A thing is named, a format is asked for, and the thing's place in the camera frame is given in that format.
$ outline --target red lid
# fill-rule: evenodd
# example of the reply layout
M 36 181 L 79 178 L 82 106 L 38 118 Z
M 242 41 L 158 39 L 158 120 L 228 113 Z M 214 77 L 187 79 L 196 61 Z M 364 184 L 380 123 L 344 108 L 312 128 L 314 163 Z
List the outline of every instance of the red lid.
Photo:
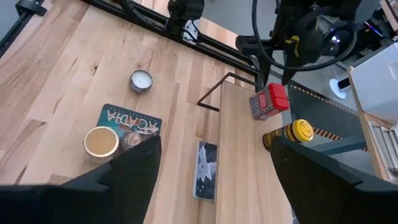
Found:
M 289 100 L 287 99 L 285 87 L 280 84 L 271 83 L 268 85 L 268 89 L 274 107 L 278 110 L 287 110 L 289 108 Z

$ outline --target yellow cap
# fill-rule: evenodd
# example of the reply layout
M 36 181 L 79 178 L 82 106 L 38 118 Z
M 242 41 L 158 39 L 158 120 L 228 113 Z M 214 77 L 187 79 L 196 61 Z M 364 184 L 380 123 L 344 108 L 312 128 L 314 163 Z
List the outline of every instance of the yellow cap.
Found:
M 293 122 L 293 132 L 300 142 L 309 142 L 313 139 L 312 126 L 304 119 L 298 119 Z

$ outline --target beige cup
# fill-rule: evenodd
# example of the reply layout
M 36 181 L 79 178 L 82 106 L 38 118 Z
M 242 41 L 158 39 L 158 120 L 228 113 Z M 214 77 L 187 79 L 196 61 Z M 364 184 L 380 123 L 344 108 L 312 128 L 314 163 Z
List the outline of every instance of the beige cup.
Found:
M 119 146 L 119 137 L 106 126 L 90 130 L 83 141 L 86 159 L 93 163 L 105 163 L 112 159 Z

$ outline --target light wood surface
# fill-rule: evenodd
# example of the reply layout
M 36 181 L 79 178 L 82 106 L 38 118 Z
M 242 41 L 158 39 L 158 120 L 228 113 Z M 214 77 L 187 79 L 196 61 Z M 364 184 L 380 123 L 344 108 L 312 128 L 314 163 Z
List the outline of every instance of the light wood surface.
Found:
M 196 102 L 228 72 L 253 77 L 81 1 L 44 7 L 0 59 L 0 184 L 62 184 L 94 169 L 82 140 L 110 103 L 163 120 L 145 223 L 214 223 L 214 203 L 192 187 L 198 141 L 217 144 L 219 114 Z M 129 89 L 137 69 L 154 78 L 145 95 Z M 206 102 L 219 106 L 220 89 Z
M 102 0 L 102 1 L 106 1 L 110 4 L 118 6 L 118 4 L 112 2 L 112 0 Z M 167 4 L 169 3 L 169 0 L 132 0 L 132 1 L 137 2 L 149 9 L 152 9 L 162 14 L 163 16 L 170 17 L 170 14 L 167 10 Z M 212 37 L 232 48 L 236 48 L 235 39 L 238 35 L 235 34 L 234 32 L 228 29 L 224 29 L 223 27 L 219 26 L 218 24 L 215 24 L 214 22 L 211 22 L 210 20 L 204 17 L 200 18 L 198 28 L 202 34 L 206 34 L 207 36 Z
M 292 223 L 289 201 L 277 178 L 263 134 L 282 127 L 282 115 L 266 121 L 251 116 L 254 92 L 222 84 L 217 157 L 216 223 Z
M 387 3 L 384 0 L 380 1 L 380 5 L 383 8 L 383 11 L 384 11 L 385 15 L 387 16 L 388 21 L 390 22 L 390 25 L 391 25 L 392 29 L 395 32 L 398 32 L 398 21 L 393 16 L 393 13 L 398 15 L 398 2 L 396 2 L 395 0 L 390 2 L 390 5 L 391 5 L 391 8 L 392 8 L 393 12 L 390 10 L 390 8 L 388 7 Z
M 379 151 L 376 147 L 376 143 L 372 137 L 371 130 L 368 126 L 368 121 L 374 121 L 374 122 L 383 124 L 385 126 L 392 126 L 392 125 L 386 121 L 383 121 L 383 120 L 376 118 L 370 114 L 367 114 L 362 110 L 362 107 L 359 104 L 358 94 L 355 90 L 354 82 L 351 77 L 353 69 L 354 68 L 351 67 L 350 71 L 348 72 L 348 77 L 349 77 L 349 82 L 351 83 L 351 88 L 352 88 L 354 99 L 355 99 L 356 109 L 358 110 L 359 120 L 361 121 L 361 127 L 362 127 L 363 134 L 365 137 L 366 146 L 368 147 L 368 152 L 370 153 L 370 156 L 371 156 L 372 166 L 373 166 L 375 174 L 379 178 L 389 181 L 387 172 L 384 168 L 384 164 L 382 163 Z

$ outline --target yellow and black tape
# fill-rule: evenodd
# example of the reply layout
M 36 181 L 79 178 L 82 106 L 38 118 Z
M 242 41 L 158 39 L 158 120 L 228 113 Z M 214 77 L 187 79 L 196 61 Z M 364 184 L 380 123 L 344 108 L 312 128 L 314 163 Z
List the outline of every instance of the yellow and black tape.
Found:
M 314 98 L 317 98 L 318 100 L 322 100 L 322 101 L 324 101 L 326 103 L 329 103 L 332 106 L 335 106 L 335 107 L 337 107 L 337 108 L 339 108 L 339 109 L 341 109 L 341 110 L 343 110 L 343 111 L 345 111 L 347 113 L 351 113 L 351 114 L 353 114 L 355 116 L 358 116 L 358 114 L 355 111 L 353 111 L 351 109 L 348 109 L 348 108 L 346 108 L 344 106 L 338 105 L 337 103 L 335 103 L 331 99 L 325 98 L 324 96 L 320 96 L 318 93 L 312 93 L 311 91 L 305 90 L 304 88 L 302 88 L 300 86 L 297 86 L 297 85 L 293 85 L 293 84 L 290 84 L 290 87 L 292 87 L 295 90 L 300 90 L 300 91 L 302 91 L 303 93 L 305 93 L 307 95 L 310 95 L 310 96 L 312 96 Z
M 335 134 L 332 134 L 332 133 L 329 133 L 329 132 L 324 131 L 322 129 L 319 129 L 319 128 L 316 128 L 316 127 L 312 127 L 312 128 L 313 128 L 314 134 L 320 135 L 320 136 L 325 137 L 327 139 L 330 139 L 330 140 L 333 140 L 333 141 L 342 139 L 342 137 L 340 137 L 338 135 L 335 135 Z M 361 150 L 365 151 L 365 152 L 368 151 L 368 149 L 366 147 L 361 149 Z

